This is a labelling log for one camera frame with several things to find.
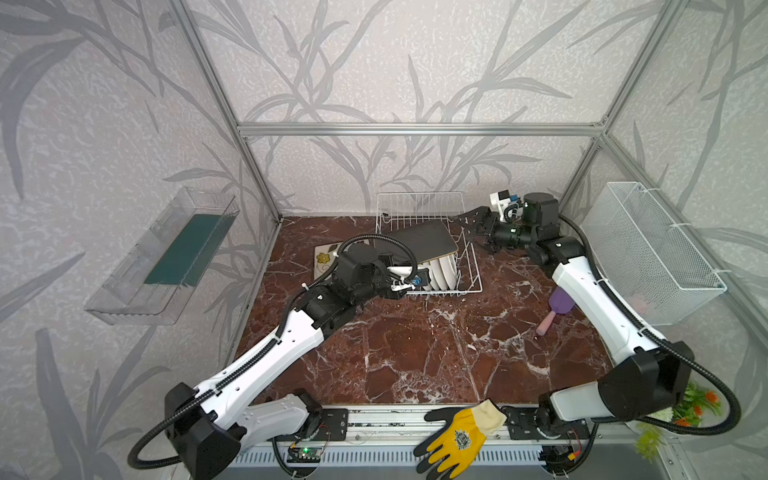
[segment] gray floor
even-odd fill
[[[374,468],[345,467],[321,468],[312,475],[312,480],[392,480],[404,478],[423,480],[426,475],[419,475],[414,468]],[[287,480],[288,475],[279,468],[229,468],[216,480]],[[552,478],[539,467],[470,467],[459,477],[461,480],[480,478],[513,478],[514,480],[546,480]],[[632,444],[596,445],[587,461],[578,470],[571,473],[573,480],[601,480],[620,478],[621,480],[667,480],[660,463],[651,464],[643,460],[634,451]]]

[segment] work glove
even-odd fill
[[[507,416],[491,400],[485,400],[469,409],[448,407],[428,412],[424,420],[445,420],[446,424],[413,449],[416,457],[432,453],[416,466],[416,471],[424,473],[437,464],[427,474],[426,480],[436,480],[443,472],[442,480],[456,478],[480,453],[485,437],[504,425],[506,419]]]

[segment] pink handle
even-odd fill
[[[552,320],[554,320],[554,312],[547,313],[547,316],[536,327],[536,335],[544,335],[549,330]]]

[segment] potted plant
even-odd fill
[[[683,401],[679,405],[660,410],[649,416],[683,427],[698,427],[701,425],[701,419],[707,412],[717,416],[723,414],[717,394],[695,382],[688,382]],[[669,432],[655,425],[643,422],[637,422],[634,427],[635,431],[640,433],[640,438],[634,444],[635,450],[643,458],[652,462],[656,456],[657,449],[662,445],[666,445],[664,435]]]

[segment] purple brush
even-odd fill
[[[564,314],[570,312],[573,310],[575,304],[576,302],[573,301],[571,296],[569,296],[565,290],[560,287],[554,289],[552,296],[549,297],[549,308],[551,308],[552,311],[547,313],[547,316],[538,324],[536,327],[536,335],[544,335],[547,330],[549,330],[549,326],[552,324],[554,316],[558,313]]]

